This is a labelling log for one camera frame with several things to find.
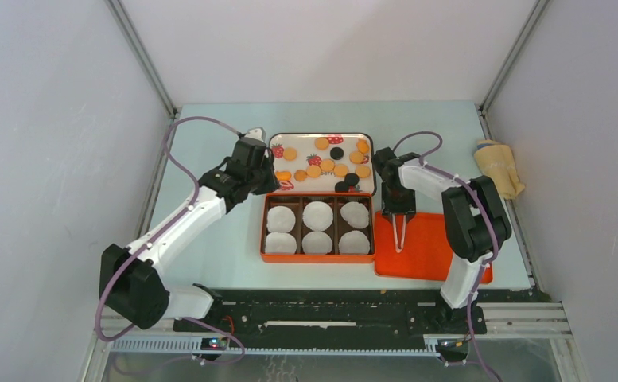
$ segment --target enclosure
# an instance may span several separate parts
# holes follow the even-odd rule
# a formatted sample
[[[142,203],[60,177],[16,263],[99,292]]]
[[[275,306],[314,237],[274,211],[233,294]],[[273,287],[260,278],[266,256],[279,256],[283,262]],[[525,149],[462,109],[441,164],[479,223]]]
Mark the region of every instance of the enclosure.
[[[49,0],[0,2],[0,380],[489,380],[468,335],[419,328],[442,282],[262,261],[264,197],[164,279],[224,301],[239,363],[188,361],[237,347],[202,349],[219,336],[185,320],[99,340],[100,256],[188,196],[161,140],[198,115],[267,142],[365,134],[371,154],[434,131],[444,146],[428,160],[464,179],[480,176],[477,141],[509,145],[526,189],[503,201],[513,233],[473,340],[503,380],[618,377],[618,2]],[[234,141],[189,122],[168,146],[200,176]],[[102,324],[128,321],[106,308]],[[471,348],[465,366],[438,359],[448,342]]]

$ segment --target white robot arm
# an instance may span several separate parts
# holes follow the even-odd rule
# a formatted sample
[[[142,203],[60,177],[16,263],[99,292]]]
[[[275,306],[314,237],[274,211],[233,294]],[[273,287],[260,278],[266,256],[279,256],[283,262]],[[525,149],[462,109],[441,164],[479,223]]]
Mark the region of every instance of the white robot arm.
[[[495,231],[499,248],[511,236],[511,226],[500,201],[493,181],[485,176],[465,184],[442,170],[419,163],[419,155],[410,153],[397,157],[393,150],[384,148],[376,152],[374,167],[382,178],[382,214],[395,222],[395,215],[405,215],[406,222],[416,214],[415,192],[442,203],[445,214],[445,231],[449,245],[454,251],[449,275],[440,289],[442,309],[448,319],[461,312],[468,304],[468,296],[480,276],[480,267],[493,256],[493,242],[488,234],[485,219],[489,219]],[[468,195],[465,186],[476,192],[487,216],[473,216],[475,202]],[[397,228],[394,226],[396,250]]]
[[[220,170],[222,165],[226,165],[224,170]],[[112,244],[103,253],[100,297],[141,329],[162,318],[203,318],[210,310],[214,299],[207,288],[195,284],[166,290],[162,280],[173,261],[207,226],[245,201],[248,194],[279,188],[264,130],[248,131],[235,144],[232,156],[204,174],[199,184],[157,227],[124,248]],[[117,275],[132,256],[136,258]]]

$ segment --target strawberry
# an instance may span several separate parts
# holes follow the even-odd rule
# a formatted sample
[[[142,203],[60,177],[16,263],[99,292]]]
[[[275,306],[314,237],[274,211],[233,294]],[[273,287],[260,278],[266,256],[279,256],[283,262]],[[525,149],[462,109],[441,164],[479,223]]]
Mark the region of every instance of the strawberry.
[[[310,164],[310,165],[316,165],[316,166],[320,166],[321,163],[323,162],[323,160],[321,159],[321,157],[315,155],[315,154],[311,154],[308,157],[306,157],[306,161]]]
[[[271,152],[274,153],[274,156],[276,158],[283,158],[283,153],[286,151],[286,149],[283,148],[283,146],[281,145],[272,145],[271,146]]]
[[[331,145],[338,145],[344,141],[344,137],[341,134],[327,134],[325,137]]]
[[[291,181],[280,181],[281,183],[281,191],[288,191],[294,188],[294,185]]]

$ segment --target metal frame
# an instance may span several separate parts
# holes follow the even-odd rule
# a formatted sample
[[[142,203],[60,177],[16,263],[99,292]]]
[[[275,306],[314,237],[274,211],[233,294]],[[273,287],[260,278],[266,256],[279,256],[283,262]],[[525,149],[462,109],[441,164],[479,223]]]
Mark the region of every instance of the metal frame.
[[[486,112],[491,107],[494,99],[499,94],[509,72],[517,61],[521,51],[527,43],[532,31],[540,21],[544,10],[550,0],[538,0],[531,10],[527,21],[515,39],[511,51],[507,55],[498,75],[494,79],[488,94],[483,103],[477,106],[477,114],[482,123],[484,136],[492,138],[489,129]],[[171,118],[177,118],[177,109],[170,99],[164,84],[157,73],[156,68],[151,62],[149,54],[145,50],[133,24],[126,12],[121,0],[106,0],[112,14],[117,20],[124,36],[128,40],[130,47],[138,58],[139,64],[150,79],[155,91],[161,98],[166,110]],[[172,145],[174,136],[169,139]],[[161,152],[154,169],[153,181],[147,192],[146,203],[143,214],[138,223],[138,234],[147,231],[151,217],[154,212],[154,205],[161,186],[161,180],[165,172],[166,156]],[[538,278],[538,267],[535,259],[530,256],[527,250],[525,235],[519,224],[517,208],[512,202],[506,203],[508,213],[511,217],[515,237],[522,252],[525,266],[530,277],[532,289],[528,294],[539,297],[542,289],[541,280]],[[430,302],[419,302],[419,306],[427,306]],[[542,338],[549,339],[550,345],[557,361],[557,366],[562,382],[586,381],[584,369],[578,355],[571,328],[566,320],[566,314],[561,303],[558,302],[482,302],[480,304],[484,310],[484,320],[487,326],[487,333],[477,335],[478,339],[520,339],[520,338]],[[105,309],[103,312],[103,331],[108,334],[117,333],[126,327],[128,321],[118,316],[114,311]],[[80,373],[80,382],[101,381],[106,370],[107,358],[112,352],[153,352],[153,353],[194,353],[194,349],[200,344],[203,337],[216,337],[215,333],[177,333],[173,331],[173,320],[162,320],[148,330],[131,330],[123,339],[113,343],[105,343],[97,339],[95,334],[91,337],[88,357],[84,362]],[[394,351],[394,350],[364,350],[364,351],[339,351],[339,350],[298,350],[298,349],[249,349],[251,354],[273,355],[282,353],[297,355],[378,355],[378,356],[436,356],[434,346],[440,340],[460,338],[462,335],[430,334],[424,335],[426,351]]]
[[[126,41],[128,41],[130,49],[138,59],[138,63],[140,64],[142,71],[145,72],[147,79],[154,87],[154,91],[161,99],[163,106],[168,112],[168,116],[170,118],[175,117],[175,114],[177,113],[175,104],[170,99],[168,90],[166,90],[165,85],[161,81],[161,77],[159,76],[154,63],[152,63],[147,49],[145,49],[145,46],[142,44],[142,40],[140,40],[138,31],[135,29],[133,22],[130,20],[126,7],[123,6],[121,0],[105,0],[105,2],[109,6],[110,12],[117,21],[117,24],[119,24],[119,28],[121,29],[123,36],[126,38]]]
[[[492,86],[489,88],[487,95],[484,97],[484,101],[480,105],[480,110],[485,113],[491,108],[498,96],[500,89],[505,84],[510,71],[513,66],[517,62],[519,58],[519,54],[524,50],[524,45],[529,41],[529,37],[533,33],[536,25],[540,22],[543,12],[545,11],[547,5],[550,4],[550,0],[536,0],[534,7],[531,8],[531,12],[527,17],[527,20],[524,22],[522,29],[519,31],[517,38],[515,39],[515,43],[512,48],[510,48],[510,52],[507,54],[503,65],[500,67]]]

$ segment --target white round pad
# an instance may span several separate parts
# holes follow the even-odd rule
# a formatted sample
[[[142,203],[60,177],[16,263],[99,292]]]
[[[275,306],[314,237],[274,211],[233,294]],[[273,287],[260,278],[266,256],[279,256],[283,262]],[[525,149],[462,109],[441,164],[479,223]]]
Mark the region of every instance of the white round pad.
[[[311,231],[324,231],[332,225],[334,214],[327,203],[312,201],[304,207],[302,219]]]
[[[346,232],[339,239],[339,253],[366,255],[370,253],[370,240],[360,231]]]
[[[296,253],[297,241],[289,233],[272,232],[266,235],[265,253]]]
[[[309,232],[301,240],[301,248],[307,255],[326,255],[332,252],[332,239],[325,232]]]
[[[341,217],[353,228],[363,229],[370,225],[370,212],[364,204],[349,201],[341,208]]]
[[[294,212],[284,205],[273,207],[266,214],[266,229],[269,232],[290,232],[296,222]]]

